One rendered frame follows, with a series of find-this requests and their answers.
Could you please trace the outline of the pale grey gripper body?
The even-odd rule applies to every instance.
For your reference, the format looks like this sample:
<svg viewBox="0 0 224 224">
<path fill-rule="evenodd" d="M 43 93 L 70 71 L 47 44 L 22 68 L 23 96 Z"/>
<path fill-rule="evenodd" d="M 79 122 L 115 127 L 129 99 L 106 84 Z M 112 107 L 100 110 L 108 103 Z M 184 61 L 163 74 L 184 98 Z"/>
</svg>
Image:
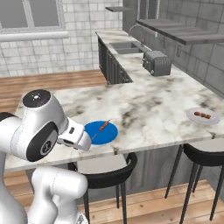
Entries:
<svg viewBox="0 0 224 224">
<path fill-rule="evenodd" d="M 91 138 L 86 131 L 78 131 L 77 143 L 75 148 L 78 150 L 88 151 L 91 147 Z"/>
</svg>

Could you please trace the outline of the blue round plate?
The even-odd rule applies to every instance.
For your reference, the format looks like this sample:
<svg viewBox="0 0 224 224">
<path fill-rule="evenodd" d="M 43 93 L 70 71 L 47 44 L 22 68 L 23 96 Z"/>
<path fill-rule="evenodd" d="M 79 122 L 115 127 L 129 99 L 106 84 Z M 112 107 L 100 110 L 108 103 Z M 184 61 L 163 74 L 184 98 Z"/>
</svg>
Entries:
<svg viewBox="0 0 224 224">
<path fill-rule="evenodd" d="M 101 131 L 92 140 L 92 137 L 95 135 L 95 133 L 99 130 L 99 128 L 103 125 L 104 122 L 105 121 L 93 121 L 93 122 L 89 122 L 85 125 L 85 131 L 90 136 L 91 142 L 93 145 L 108 144 L 108 143 L 114 141 L 118 135 L 117 127 L 113 123 L 109 122 L 108 126 L 106 126 L 104 128 L 104 130 Z"/>
</svg>

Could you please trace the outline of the white round plate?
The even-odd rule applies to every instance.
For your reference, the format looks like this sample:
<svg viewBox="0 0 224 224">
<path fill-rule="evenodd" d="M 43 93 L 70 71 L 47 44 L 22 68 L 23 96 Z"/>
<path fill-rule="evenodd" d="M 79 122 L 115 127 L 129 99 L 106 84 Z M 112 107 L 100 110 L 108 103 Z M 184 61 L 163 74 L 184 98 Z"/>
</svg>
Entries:
<svg viewBox="0 0 224 224">
<path fill-rule="evenodd" d="M 195 111 L 199 111 L 201 113 L 209 114 L 211 116 L 211 118 L 206 119 L 206 118 L 196 116 L 196 115 L 193 114 Z M 186 116 L 191 121 L 194 121 L 194 122 L 199 123 L 199 124 L 205 124 L 205 125 L 215 125 L 215 124 L 217 124 L 221 121 L 220 116 L 216 112 L 214 112 L 210 109 L 207 109 L 207 108 L 189 108 L 186 111 Z"/>
</svg>

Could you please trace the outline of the brown meat skewer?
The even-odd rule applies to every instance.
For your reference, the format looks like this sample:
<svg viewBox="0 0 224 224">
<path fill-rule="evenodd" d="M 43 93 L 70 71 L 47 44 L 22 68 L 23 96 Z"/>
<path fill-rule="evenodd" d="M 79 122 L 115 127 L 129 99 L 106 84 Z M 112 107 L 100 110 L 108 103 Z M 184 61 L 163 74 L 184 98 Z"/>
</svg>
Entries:
<svg viewBox="0 0 224 224">
<path fill-rule="evenodd" d="M 209 114 L 201 113 L 199 111 L 195 111 L 193 114 L 195 116 L 199 116 L 199 117 L 206 118 L 206 119 L 210 119 L 211 118 L 211 116 Z"/>
<path fill-rule="evenodd" d="M 101 131 L 103 131 L 104 130 L 104 128 L 106 127 L 106 126 L 108 126 L 109 125 L 109 121 L 110 121 L 110 119 L 109 120 L 107 120 L 107 121 L 105 121 L 104 123 L 103 123 L 103 125 L 99 128 L 99 130 L 94 134 L 94 136 L 92 137 L 92 140 L 101 132 Z"/>
</svg>

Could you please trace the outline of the black bar stool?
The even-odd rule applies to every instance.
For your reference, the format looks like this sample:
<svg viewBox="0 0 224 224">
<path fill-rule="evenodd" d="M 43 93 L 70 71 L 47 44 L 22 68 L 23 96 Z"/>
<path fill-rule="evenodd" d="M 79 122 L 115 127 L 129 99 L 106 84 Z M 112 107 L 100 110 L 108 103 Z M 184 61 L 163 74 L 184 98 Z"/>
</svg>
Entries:
<svg viewBox="0 0 224 224">
<path fill-rule="evenodd" d="M 134 152 L 124 158 L 123 154 L 81 160 L 68 164 L 70 171 L 79 172 L 87 178 L 87 189 L 115 187 L 116 207 L 119 207 L 119 193 L 122 194 L 122 219 L 127 224 L 125 181 L 137 165 Z"/>
<path fill-rule="evenodd" d="M 170 180 L 166 188 L 164 197 L 165 198 L 168 197 L 174 175 L 179 165 L 180 157 L 182 153 L 185 153 L 187 157 L 192 161 L 192 171 L 191 171 L 191 176 L 189 179 L 189 184 L 188 184 L 186 195 L 185 195 L 185 203 L 183 205 L 179 224 L 183 224 L 191 193 L 195 192 L 196 186 L 200 178 L 200 174 L 202 173 L 204 166 L 207 166 L 207 167 L 220 166 L 221 167 L 220 177 L 219 177 L 218 185 L 215 191 L 212 211 L 211 211 L 209 220 L 211 221 L 214 217 L 215 208 L 221 193 L 222 184 L 224 182 L 224 148 L 222 149 L 218 147 L 218 143 L 219 143 L 219 140 L 216 139 L 216 140 L 208 141 L 207 143 L 204 143 L 204 142 L 185 143 L 178 147 L 178 153 L 175 158 L 174 166 L 172 168 Z"/>
</svg>

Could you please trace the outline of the dark cupboard run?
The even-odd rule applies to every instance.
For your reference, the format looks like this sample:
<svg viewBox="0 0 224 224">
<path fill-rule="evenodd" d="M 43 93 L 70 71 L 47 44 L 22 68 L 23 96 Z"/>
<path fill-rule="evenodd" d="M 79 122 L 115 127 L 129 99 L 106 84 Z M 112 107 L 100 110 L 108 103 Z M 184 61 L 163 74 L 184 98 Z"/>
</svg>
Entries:
<svg viewBox="0 0 224 224">
<path fill-rule="evenodd" d="M 131 83 L 132 79 L 125 70 L 117 62 L 109 49 L 105 46 L 100 38 L 98 38 L 99 50 L 99 67 L 107 81 L 108 85 L 121 83 Z"/>
</svg>

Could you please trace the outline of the grey sink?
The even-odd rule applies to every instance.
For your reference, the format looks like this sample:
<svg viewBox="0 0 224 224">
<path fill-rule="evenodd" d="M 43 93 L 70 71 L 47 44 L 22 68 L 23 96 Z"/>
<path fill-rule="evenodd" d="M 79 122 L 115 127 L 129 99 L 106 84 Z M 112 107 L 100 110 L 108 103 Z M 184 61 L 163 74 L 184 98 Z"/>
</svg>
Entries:
<svg viewBox="0 0 224 224">
<path fill-rule="evenodd" d="M 144 53 L 149 51 L 149 48 L 137 41 L 116 42 L 110 45 L 118 54 Z"/>
</svg>

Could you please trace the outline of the grey toaster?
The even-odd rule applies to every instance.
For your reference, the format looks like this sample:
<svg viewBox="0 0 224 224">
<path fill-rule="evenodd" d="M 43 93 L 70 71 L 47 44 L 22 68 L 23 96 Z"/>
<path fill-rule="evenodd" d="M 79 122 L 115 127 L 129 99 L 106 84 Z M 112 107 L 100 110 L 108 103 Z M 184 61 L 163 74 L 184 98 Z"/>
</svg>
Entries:
<svg viewBox="0 0 224 224">
<path fill-rule="evenodd" d="M 147 51 L 143 53 L 143 68 L 154 77 L 166 76 L 171 73 L 172 62 L 160 51 Z"/>
</svg>

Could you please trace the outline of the silver tap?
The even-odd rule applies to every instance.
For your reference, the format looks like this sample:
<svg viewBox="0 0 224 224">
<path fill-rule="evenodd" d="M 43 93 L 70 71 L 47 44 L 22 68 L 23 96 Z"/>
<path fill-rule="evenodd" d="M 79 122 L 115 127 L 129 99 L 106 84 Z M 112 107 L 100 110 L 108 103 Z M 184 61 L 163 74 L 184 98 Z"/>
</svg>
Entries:
<svg viewBox="0 0 224 224">
<path fill-rule="evenodd" d="M 129 37 L 131 36 L 131 32 L 135 29 L 139 27 L 141 30 L 142 30 L 142 40 L 141 40 L 141 46 L 144 46 L 144 43 L 145 43 L 145 32 L 144 32 L 144 28 L 140 25 L 140 24 L 135 24 L 133 26 L 130 27 L 129 29 Z"/>
</svg>

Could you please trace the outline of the grey tall cupboard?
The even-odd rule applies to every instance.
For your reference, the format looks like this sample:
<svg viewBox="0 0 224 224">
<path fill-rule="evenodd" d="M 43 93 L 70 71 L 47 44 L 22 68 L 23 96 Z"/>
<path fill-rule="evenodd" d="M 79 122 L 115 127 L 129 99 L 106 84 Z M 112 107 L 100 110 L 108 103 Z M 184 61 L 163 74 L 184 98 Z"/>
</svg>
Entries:
<svg viewBox="0 0 224 224">
<path fill-rule="evenodd" d="M 122 6 L 128 8 L 122 13 L 122 29 L 128 32 L 138 19 L 158 18 L 160 0 L 123 0 Z"/>
</svg>

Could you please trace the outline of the white framed window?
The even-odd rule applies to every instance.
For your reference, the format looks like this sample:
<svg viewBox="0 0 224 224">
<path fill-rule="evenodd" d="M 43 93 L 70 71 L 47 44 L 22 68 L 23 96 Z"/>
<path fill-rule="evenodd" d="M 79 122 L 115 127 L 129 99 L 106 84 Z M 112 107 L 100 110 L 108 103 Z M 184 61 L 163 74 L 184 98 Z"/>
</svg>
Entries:
<svg viewBox="0 0 224 224">
<path fill-rule="evenodd" d="M 0 0 L 0 42 L 67 38 L 62 0 Z"/>
</svg>

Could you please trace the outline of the small grey wall shelf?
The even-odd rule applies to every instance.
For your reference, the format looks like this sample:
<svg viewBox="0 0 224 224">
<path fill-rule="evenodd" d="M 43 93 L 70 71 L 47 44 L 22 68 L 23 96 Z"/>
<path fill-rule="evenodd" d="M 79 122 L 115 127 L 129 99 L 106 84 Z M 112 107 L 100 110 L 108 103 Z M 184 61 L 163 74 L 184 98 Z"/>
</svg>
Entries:
<svg viewBox="0 0 224 224">
<path fill-rule="evenodd" d="M 124 6 L 111 6 L 111 7 L 105 7 L 106 10 L 112 11 L 112 12 L 122 12 L 122 11 L 133 11 L 132 8 L 124 7 Z"/>
</svg>

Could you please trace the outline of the grey wooden wall shelf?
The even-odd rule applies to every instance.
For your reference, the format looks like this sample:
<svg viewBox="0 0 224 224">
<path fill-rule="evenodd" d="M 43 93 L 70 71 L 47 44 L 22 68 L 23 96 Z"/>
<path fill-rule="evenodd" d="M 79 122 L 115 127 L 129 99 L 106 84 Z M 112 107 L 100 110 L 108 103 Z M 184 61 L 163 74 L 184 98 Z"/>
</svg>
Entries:
<svg viewBox="0 0 224 224">
<path fill-rule="evenodd" d="M 169 19 L 139 19 L 136 22 L 184 46 L 224 43 L 223 34 L 212 33 Z"/>
</svg>

